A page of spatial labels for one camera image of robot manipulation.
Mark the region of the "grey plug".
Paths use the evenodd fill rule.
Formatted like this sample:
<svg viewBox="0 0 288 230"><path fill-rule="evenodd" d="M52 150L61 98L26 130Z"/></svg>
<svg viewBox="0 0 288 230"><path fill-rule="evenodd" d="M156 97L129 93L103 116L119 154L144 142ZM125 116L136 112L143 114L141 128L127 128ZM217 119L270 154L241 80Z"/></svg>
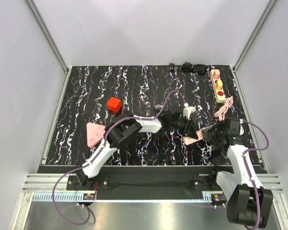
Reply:
<svg viewBox="0 0 288 230"><path fill-rule="evenodd" d="M163 107L162 104L154 105L154 112L157 114L160 110L162 110L162 107Z"/></svg>

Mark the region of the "red cube socket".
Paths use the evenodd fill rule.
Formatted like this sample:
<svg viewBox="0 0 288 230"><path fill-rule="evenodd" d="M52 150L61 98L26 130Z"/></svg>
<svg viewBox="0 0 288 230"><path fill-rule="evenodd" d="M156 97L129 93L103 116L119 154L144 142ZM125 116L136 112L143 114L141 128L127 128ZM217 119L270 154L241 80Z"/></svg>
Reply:
<svg viewBox="0 0 288 230"><path fill-rule="evenodd" d="M114 113L118 113L122 108L121 100L115 97L111 97L107 103L108 110Z"/></svg>

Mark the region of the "pink triangular socket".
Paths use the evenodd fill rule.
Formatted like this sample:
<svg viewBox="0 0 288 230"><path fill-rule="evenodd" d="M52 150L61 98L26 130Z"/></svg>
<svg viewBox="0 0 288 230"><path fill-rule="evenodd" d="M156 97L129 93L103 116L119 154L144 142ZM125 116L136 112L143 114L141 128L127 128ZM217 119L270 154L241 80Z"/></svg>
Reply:
<svg viewBox="0 0 288 230"><path fill-rule="evenodd" d="M86 139L89 148L94 147L102 140L105 128L105 126L96 123L89 122L86 124Z"/></svg>

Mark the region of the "dark green plug adapter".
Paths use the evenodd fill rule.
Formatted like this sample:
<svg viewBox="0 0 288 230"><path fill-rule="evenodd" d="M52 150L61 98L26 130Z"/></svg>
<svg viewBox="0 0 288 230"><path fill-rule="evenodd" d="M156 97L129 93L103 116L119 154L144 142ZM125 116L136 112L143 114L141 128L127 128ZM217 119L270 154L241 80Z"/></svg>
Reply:
<svg viewBox="0 0 288 230"><path fill-rule="evenodd" d="M210 128L206 128L202 130L202 137L203 140L205 140L206 142L210 143L211 142L211 135L210 135L211 131Z"/></svg>

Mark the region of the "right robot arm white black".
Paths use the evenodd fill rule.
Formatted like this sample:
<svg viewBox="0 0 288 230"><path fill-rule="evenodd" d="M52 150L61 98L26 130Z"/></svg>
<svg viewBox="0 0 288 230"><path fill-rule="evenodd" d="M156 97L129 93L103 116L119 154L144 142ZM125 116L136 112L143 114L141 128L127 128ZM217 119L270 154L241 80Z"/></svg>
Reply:
<svg viewBox="0 0 288 230"><path fill-rule="evenodd" d="M249 156L252 149L243 137L243 123L250 122L225 118L202 131L205 141L226 153L233 169L232 172L215 169L208 184L214 190L223 191L230 223L243 225L248 230L264 229L274 197L255 173Z"/></svg>

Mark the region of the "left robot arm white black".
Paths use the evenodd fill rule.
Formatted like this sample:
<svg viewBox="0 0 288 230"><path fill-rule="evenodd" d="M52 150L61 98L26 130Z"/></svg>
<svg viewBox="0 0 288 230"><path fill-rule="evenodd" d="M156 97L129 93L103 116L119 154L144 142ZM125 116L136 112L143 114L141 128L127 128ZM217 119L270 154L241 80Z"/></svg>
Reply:
<svg viewBox="0 0 288 230"><path fill-rule="evenodd" d="M94 177L99 174L101 167L108 158L127 144L138 133L157 133L164 127L176 129L186 145L200 140L199 132L195 130L191 113L194 106L188 106L183 112L165 111L156 116L143 117L124 112L108 127L101 143L92 156L76 172L77 184L84 190L94 185Z"/></svg>

